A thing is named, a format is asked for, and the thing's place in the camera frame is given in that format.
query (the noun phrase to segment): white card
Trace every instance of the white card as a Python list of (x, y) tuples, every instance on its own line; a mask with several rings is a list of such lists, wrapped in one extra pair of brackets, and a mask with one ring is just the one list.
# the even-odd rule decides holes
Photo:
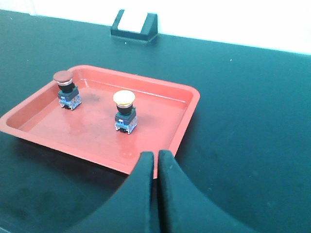
[(125, 10), (118, 24), (118, 29), (140, 33), (144, 26), (147, 14), (147, 12), (137, 10)]

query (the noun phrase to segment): tray rim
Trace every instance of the tray rim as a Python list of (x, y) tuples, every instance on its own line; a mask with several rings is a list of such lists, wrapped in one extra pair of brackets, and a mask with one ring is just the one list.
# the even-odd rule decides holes
[[(180, 84), (180, 83), (173, 83), (170, 81), (165, 81), (165, 80), (160, 80), (160, 79), (155, 79), (155, 78), (150, 78), (150, 77), (145, 77), (145, 76), (140, 76), (140, 75), (136, 75), (136, 74), (131, 74), (131, 73), (126, 73), (126, 72), (121, 72), (121, 71), (117, 71), (117, 70), (112, 70), (112, 69), (107, 69), (107, 68), (101, 68), (101, 67), (95, 67), (95, 66), (90, 66), (90, 65), (77, 65), (74, 67), (69, 68), (69, 71), (75, 71), (77, 69), (92, 69), (92, 70), (99, 70), (101, 72), (104, 73), (108, 73), (108, 74), (112, 74), (112, 75), (122, 75), (131, 79), (136, 79), (136, 80), (140, 80), (143, 82), (149, 82), (149, 83), (156, 83), (156, 84), (160, 84), (160, 85), (164, 85), (164, 86), (169, 86), (169, 87), (176, 87), (179, 89), (184, 89), (187, 90), (189, 92), (192, 93), (192, 98), (184, 112), (183, 117), (181, 118), (179, 125), (176, 129), (176, 132), (171, 140), (171, 143), (169, 145), (169, 150), (172, 152), (172, 154), (175, 156), (177, 153), (177, 150), (179, 148), (179, 145), (181, 143), (181, 140), (184, 136), (184, 133), (186, 132), (186, 129), (188, 127), (188, 124), (191, 120), (191, 117), (195, 111), (195, 108), (197, 106), (197, 103), (200, 99), (200, 93), (198, 90), (196, 90), (194, 87), (189, 86), (189, 85), (185, 85), (185, 84)], [(59, 149), (60, 145), (58, 142), (55, 141), (51, 141), (49, 139), (46, 138), (42, 138), (39, 137), (35, 134), (31, 134), (28, 132), (25, 132), (23, 130), (20, 130), (18, 128), (14, 128), (11, 127), (7, 124), (7, 121), (10, 117), (12, 117), (15, 113), (17, 113), (19, 110), (21, 110), (25, 105), (31, 103), (33, 100), (35, 100), (36, 98), (38, 98), (41, 94), (45, 93), (45, 91), (51, 87), (53, 87), (54, 85), (56, 85), (56, 83), (52, 80), (51, 82), (47, 83), (46, 85), (44, 85), (42, 88), (40, 88), (39, 90), (37, 90), (36, 92), (34, 92), (33, 94), (31, 94), (29, 97), (27, 97), (26, 99), (24, 99), (22, 102), (20, 102), (19, 104), (17, 104), (15, 107), (13, 107), (11, 110), (9, 110), (7, 113), (5, 113), (2, 117), (0, 117), (0, 131), (10, 134), (12, 136), (18, 137), (18, 138), (22, 138), (25, 139), (27, 141), (69, 154), (71, 156), (75, 156), (78, 158), (81, 158), (83, 160), (87, 160), (96, 164), (99, 164), (98, 162), (96, 162), (94, 159), (87, 159), (87, 157), (94, 157), (97, 155), (94, 155), (93, 153), (89, 153), (87, 151), (83, 151), (84, 155), (80, 155), (80, 151), (81, 149), (77, 149), (75, 147), (71, 147), (68, 145), (64, 145), (61, 144), (61, 150)], [(101, 157), (102, 161), (109, 161), (109, 166), (108, 165), (104, 165), (102, 163), (100, 163), (100, 165), (104, 166), (104, 167), (108, 167), (111, 168), (113, 170), (117, 170), (120, 171), (122, 173), (125, 174), (130, 174), (131, 172), (127, 173), (124, 172), (124, 169), (116, 169), (114, 166), (122, 166), (122, 167), (126, 167), (124, 164), (122, 163), (118, 163), (117, 161), (113, 161), (113, 160), (109, 160), (109, 159), (103, 159)], [(157, 172), (157, 167), (155, 167), (155, 174), (154, 174), (154, 178), (156, 178), (156, 172)]]

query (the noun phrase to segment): dark green table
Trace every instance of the dark green table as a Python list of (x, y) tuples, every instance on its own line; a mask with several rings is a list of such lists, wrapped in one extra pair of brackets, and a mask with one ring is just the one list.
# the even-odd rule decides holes
[[(168, 35), (136, 43), (111, 38), (106, 26), (0, 11), (0, 115), (79, 64), (198, 89), (176, 155), (185, 173), (260, 232), (311, 231), (311, 56)], [(0, 133), (0, 227), (63, 232), (125, 178)], [(159, 232), (156, 195), (152, 216)]]

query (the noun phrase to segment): plastic tray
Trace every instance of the plastic tray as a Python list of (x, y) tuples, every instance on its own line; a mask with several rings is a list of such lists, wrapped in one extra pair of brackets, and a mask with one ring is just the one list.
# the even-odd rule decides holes
[[(142, 151), (175, 155), (200, 98), (193, 87), (114, 70), (76, 66), (73, 81), (82, 104), (59, 106), (55, 81), (0, 118), (0, 130), (16, 137), (130, 174)], [(128, 135), (115, 130), (113, 94), (132, 90), (138, 125)]]

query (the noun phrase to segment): white wall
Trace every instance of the white wall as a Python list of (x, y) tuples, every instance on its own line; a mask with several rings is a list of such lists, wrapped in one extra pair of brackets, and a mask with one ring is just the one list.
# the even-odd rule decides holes
[(311, 54), (310, 0), (0, 0), (0, 9), (104, 25), (130, 8), (157, 13), (163, 34)]

